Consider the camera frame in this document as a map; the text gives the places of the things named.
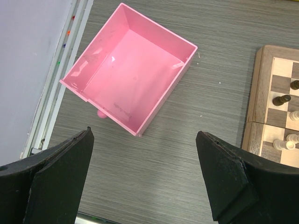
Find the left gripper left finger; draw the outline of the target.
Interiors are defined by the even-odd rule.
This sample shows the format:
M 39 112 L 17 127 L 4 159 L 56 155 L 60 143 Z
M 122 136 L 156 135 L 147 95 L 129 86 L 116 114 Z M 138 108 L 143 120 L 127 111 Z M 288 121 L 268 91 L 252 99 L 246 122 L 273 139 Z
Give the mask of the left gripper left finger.
M 94 135 L 90 127 L 60 144 L 0 167 L 2 224 L 73 224 Z

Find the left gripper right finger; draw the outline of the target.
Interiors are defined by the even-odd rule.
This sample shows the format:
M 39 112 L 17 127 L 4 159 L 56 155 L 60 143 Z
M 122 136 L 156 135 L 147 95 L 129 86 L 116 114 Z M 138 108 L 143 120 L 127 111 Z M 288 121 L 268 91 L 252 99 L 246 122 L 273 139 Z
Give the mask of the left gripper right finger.
M 200 131 L 196 147 L 213 220 L 220 224 L 296 224 L 299 170 Z

